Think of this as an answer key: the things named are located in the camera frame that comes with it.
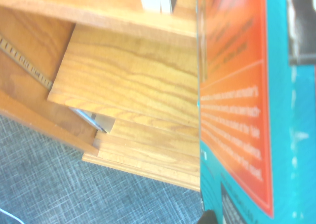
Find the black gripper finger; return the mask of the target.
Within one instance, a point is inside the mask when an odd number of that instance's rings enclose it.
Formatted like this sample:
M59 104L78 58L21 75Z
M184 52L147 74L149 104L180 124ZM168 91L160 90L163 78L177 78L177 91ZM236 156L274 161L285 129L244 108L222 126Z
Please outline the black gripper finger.
M218 224L215 212L206 210L199 219L199 224Z

